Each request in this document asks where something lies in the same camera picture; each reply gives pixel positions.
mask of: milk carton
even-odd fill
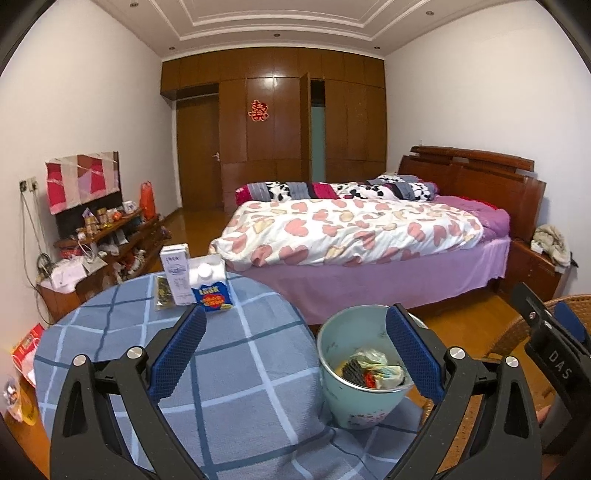
[[[189,284],[189,246],[179,244],[162,247],[160,259],[174,302],[177,305],[195,303],[195,295]]]
[[[226,264],[220,255],[189,260],[189,283],[193,294],[206,312],[232,308],[226,279]]]

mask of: blue gripper pad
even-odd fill
[[[397,307],[386,314],[386,333],[423,397],[438,404],[445,395],[441,366]]]
[[[205,311],[197,306],[177,329],[154,362],[148,395],[156,403],[173,394],[181,375],[205,334],[206,327]]]
[[[565,302],[560,301],[556,304],[554,307],[554,318],[580,343],[585,342],[587,330],[579,320],[579,317],[574,314]]]

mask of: red gift bag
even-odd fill
[[[156,205],[154,203],[154,189],[152,184],[145,181],[139,194],[139,207],[144,211],[144,219],[151,220],[156,217]]]

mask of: table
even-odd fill
[[[319,382],[314,337],[300,313],[265,285],[229,274],[235,307],[208,314],[207,332],[178,386],[159,406],[210,480],[381,480],[412,442],[421,409],[405,399],[378,427],[335,427]],[[51,435],[72,359],[119,358],[172,326],[183,308],[156,311],[154,275],[106,290],[41,339],[37,397]],[[120,397],[119,427],[136,462],[151,468]]]

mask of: ceiling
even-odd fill
[[[509,0],[94,1],[160,57],[172,59],[275,45],[384,57],[445,23]]]

